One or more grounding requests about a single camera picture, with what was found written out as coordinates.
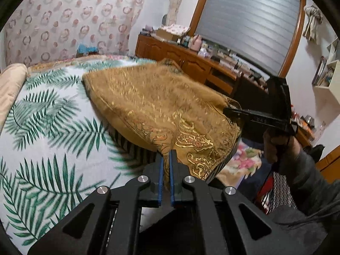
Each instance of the silver bolt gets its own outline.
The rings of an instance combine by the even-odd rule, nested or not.
[[[141,175],[140,177],[138,177],[138,181],[142,183],[145,183],[148,180],[149,178],[146,175]]]
[[[232,196],[233,194],[236,194],[236,189],[234,187],[226,187],[224,189],[225,193]]]
[[[191,176],[191,175],[188,175],[184,178],[184,181],[186,183],[193,183],[195,181],[195,177]]]
[[[108,192],[108,187],[106,187],[106,186],[100,186],[97,189],[97,193],[98,194],[106,194],[107,192]]]

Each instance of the triangular cutout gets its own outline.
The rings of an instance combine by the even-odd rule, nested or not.
[[[258,240],[269,235],[272,231],[256,214],[245,204],[240,204],[239,209],[253,240]]]
[[[84,233],[85,227],[92,214],[95,205],[90,203],[79,214],[77,214],[62,230],[64,233],[80,239]]]

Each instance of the window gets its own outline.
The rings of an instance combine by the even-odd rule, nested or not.
[[[268,74],[285,76],[300,40],[304,4],[305,0],[206,0],[195,33]]]

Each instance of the wooden window frame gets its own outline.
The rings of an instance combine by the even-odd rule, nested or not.
[[[190,31],[188,35],[193,36],[196,32],[198,22],[200,21],[205,3],[207,0],[198,0],[195,12],[193,14],[193,18],[190,23]],[[306,5],[306,0],[300,0],[300,7],[299,7],[299,16],[297,18],[295,31],[293,34],[292,42],[290,43],[290,47],[288,49],[287,55],[285,60],[283,61],[281,70],[278,74],[279,77],[286,77],[287,73],[292,65],[293,59],[295,57],[296,51],[300,44],[300,39],[302,35],[303,26],[305,23],[305,12],[304,7]]]

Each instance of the pink kettle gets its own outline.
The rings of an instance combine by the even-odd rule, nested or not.
[[[201,49],[201,46],[202,46],[202,36],[195,35],[193,37],[193,44],[191,45],[190,49],[195,52],[199,52],[199,50]]]

